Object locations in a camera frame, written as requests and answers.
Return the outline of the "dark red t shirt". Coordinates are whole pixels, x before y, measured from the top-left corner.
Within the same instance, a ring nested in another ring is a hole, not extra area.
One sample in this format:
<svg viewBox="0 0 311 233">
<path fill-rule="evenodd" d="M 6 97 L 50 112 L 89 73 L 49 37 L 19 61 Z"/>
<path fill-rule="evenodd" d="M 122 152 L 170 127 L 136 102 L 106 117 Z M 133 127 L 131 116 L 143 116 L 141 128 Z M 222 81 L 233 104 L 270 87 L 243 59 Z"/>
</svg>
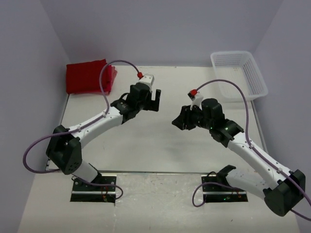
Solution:
<svg viewBox="0 0 311 233">
<path fill-rule="evenodd" d="M 66 65 L 66 93 L 101 93 L 99 75 L 106 64 L 102 59 Z"/>
</svg>

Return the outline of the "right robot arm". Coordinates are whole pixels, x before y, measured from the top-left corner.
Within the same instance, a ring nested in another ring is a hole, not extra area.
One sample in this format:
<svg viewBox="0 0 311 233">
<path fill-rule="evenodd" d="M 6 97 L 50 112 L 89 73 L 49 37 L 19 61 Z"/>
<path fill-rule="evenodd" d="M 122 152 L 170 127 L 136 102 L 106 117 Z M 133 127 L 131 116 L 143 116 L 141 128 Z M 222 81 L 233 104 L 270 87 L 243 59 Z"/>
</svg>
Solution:
<svg viewBox="0 0 311 233">
<path fill-rule="evenodd" d="M 246 136 L 244 129 L 235 121 L 225 118 L 216 99 L 205 99 L 201 106 L 192 103 L 182 106 L 172 124 L 181 130 L 196 127 L 207 129 L 212 138 L 244 159 L 259 174 L 226 166 L 220 171 L 217 186 L 227 191 L 239 188 L 264 200 L 267 207 L 278 216 L 285 216 L 303 199 L 306 176 L 283 166 Z"/>
</svg>

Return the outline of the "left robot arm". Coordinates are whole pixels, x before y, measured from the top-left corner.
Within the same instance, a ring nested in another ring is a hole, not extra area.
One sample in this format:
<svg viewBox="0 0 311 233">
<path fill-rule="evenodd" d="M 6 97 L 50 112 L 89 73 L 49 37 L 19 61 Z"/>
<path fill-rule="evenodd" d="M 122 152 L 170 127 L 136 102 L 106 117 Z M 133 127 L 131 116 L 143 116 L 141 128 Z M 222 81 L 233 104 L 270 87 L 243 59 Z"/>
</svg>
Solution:
<svg viewBox="0 0 311 233">
<path fill-rule="evenodd" d="M 108 105 L 107 109 L 89 120 L 69 128 L 59 125 L 53 131 L 46 155 L 65 174 L 84 182 L 91 191 L 101 185 L 99 171 L 83 160 L 82 149 L 104 132 L 133 119 L 141 111 L 159 110 L 161 90 L 152 99 L 150 87 L 138 82 L 130 86 L 129 93 Z"/>
</svg>

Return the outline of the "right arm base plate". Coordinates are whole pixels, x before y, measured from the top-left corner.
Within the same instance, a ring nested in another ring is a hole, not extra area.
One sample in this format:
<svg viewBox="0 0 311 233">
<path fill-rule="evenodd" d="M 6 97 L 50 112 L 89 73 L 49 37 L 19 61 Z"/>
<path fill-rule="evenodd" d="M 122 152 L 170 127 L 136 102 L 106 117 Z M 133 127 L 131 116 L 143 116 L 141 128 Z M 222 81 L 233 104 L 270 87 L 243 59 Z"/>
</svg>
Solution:
<svg viewBox="0 0 311 233">
<path fill-rule="evenodd" d="M 230 187 L 225 178 L 218 176 L 216 173 L 206 174 L 201 176 L 202 183 L 218 183 L 222 186 L 216 184 L 208 184 L 203 186 L 204 192 L 239 192 L 242 194 L 246 194 L 246 192 L 242 189 L 234 189 Z"/>
</svg>

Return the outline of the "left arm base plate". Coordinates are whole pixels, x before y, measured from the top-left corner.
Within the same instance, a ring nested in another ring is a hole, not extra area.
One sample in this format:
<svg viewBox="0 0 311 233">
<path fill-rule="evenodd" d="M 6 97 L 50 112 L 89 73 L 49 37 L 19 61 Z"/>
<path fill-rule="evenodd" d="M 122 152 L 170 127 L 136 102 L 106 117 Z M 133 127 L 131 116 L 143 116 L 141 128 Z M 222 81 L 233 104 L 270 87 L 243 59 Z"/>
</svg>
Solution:
<svg viewBox="0 0 311 233">
<path fill-rule="evenodd" d="M 117 176 L 115 175 L 102 175 L 101 177 L 97 178 L 97 180 L 94 183 L 104 184 L 104 186 L 93 186 L 86 184 L 79 180 L 76 177 L 71 178 L 73 181 L 73 191 L 101 191 L 101 192 L 114 192 L 116 191 L 115 184 L 117 181 Z"/>
</svg>

